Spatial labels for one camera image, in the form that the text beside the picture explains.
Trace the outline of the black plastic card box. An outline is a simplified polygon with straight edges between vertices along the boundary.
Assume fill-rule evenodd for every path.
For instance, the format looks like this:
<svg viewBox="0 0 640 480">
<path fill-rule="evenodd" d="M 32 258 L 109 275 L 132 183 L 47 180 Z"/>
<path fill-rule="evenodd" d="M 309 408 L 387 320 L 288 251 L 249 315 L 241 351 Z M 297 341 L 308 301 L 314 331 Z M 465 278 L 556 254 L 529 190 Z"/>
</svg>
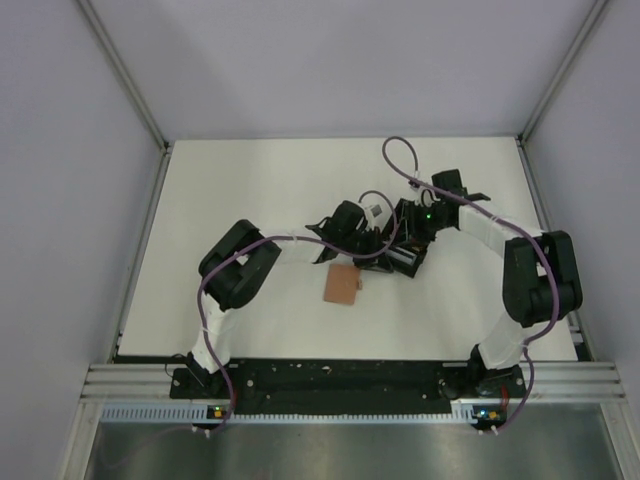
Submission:
<svg viewBox="0 0 640 480">
<path fill-rule="evenodd" d="M 428 244 L 417 241 L 401 241 L 392 244 L 385 252 L 395 272 L 414 278 L 428 251 Z"/>
</svg>

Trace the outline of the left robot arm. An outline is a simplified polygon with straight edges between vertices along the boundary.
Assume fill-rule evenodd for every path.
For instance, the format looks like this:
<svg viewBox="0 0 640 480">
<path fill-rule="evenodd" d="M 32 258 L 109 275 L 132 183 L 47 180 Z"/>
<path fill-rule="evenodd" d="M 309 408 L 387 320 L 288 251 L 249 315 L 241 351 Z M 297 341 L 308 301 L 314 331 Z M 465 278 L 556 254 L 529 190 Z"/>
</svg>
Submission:
<svg viewBox="0 0 640 480">
<path fill-rule="evenodd" d="M 361 267 L 386 264 L 400 221 L 393 212 L 392 230 L 385 234 L 378 222 L 381 212 L 378 204 L 344 201 L 316 224 L 272 235 L 247 219 L 237 221 L 198 266 L 200 332 L 188 360 L 194 387 L 209 397 L 224 390 L 224 364 L 230 355 L 216 354 L 213 344 L 222 333 L 227 312 L 252 301 L 277 263 L 320 265 L 342 255 Z"/>
</svg>

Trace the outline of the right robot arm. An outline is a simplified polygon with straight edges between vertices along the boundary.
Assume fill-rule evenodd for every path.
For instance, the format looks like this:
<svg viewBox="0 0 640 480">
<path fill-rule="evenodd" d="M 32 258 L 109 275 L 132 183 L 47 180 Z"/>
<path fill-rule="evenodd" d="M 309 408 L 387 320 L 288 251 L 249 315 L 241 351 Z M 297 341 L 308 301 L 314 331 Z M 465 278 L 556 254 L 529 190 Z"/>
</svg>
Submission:
<svg viewBox="0 0 640 480">
<path fill-rule="evenodd" d="M 504 376 L 529 347 L 548 335 L 567 314 L 583 303 L 573 242 L 562 230 L 544 232 L 524 227 L 491 211 L 490 199 L 468 194 L 457 170 L 440 172 L 430 184 L 416 176 L 412 188 L 433 197 L 423 208 L 430 236 L 455 228 L 480 241 L 503 261 L 503 313 L 487 337 L 476 344 L 467 363 L 466 381 L 476 394 L 498 389 Z"/>
</svg>

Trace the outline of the brown leather card holder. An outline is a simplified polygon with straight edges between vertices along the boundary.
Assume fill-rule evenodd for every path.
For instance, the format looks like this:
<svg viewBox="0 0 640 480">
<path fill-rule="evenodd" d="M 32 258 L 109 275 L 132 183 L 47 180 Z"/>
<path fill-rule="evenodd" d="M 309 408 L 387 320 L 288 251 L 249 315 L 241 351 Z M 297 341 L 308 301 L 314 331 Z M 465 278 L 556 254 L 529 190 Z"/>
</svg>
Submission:
<svg viewBox="0 0 640 480">
<path fill-rule="evenodd" d="M 323 300 L 351 306 L 362 288 L 361 270 L 353 265 L 331 264 L 328 268 Z"/>
</svg>

